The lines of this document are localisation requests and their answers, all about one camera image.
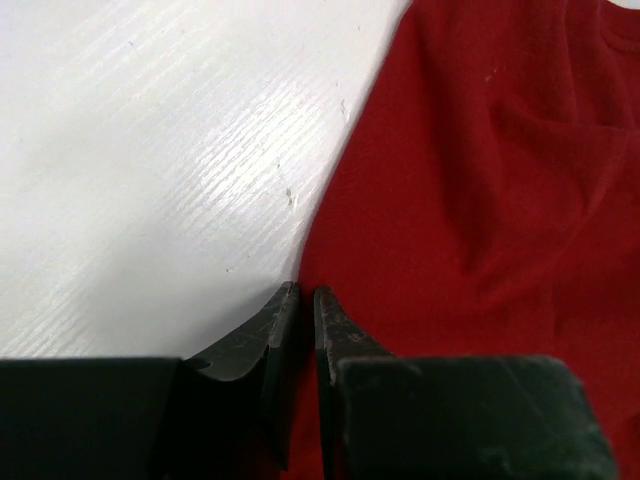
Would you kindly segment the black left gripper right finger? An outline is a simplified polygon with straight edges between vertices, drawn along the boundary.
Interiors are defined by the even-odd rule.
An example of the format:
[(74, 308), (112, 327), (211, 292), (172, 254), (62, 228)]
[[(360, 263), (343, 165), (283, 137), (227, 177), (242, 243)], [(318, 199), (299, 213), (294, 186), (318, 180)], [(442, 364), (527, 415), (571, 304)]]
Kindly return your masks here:
[(549, 356), (406, 358), (313, 297), (328, 479), (614, 479), (581, 381)]

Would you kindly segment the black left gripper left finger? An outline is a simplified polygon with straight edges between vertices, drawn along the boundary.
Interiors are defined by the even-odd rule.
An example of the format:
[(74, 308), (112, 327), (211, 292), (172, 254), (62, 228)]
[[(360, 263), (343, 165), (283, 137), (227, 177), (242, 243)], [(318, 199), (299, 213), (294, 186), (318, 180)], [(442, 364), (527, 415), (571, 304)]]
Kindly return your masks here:
[(274, 479), (288, 465), (297, 284), (188, 359), (5, 359), (5, 479)]

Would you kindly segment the red t shirt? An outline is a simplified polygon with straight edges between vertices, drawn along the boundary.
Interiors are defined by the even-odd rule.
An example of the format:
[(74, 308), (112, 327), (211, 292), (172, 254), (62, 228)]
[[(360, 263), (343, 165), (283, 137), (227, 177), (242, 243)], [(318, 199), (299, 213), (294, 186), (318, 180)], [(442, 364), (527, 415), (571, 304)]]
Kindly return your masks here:
[(299, 283), (401, 355), (562, 359), (637, 478), (638, 12), (412, 2)]

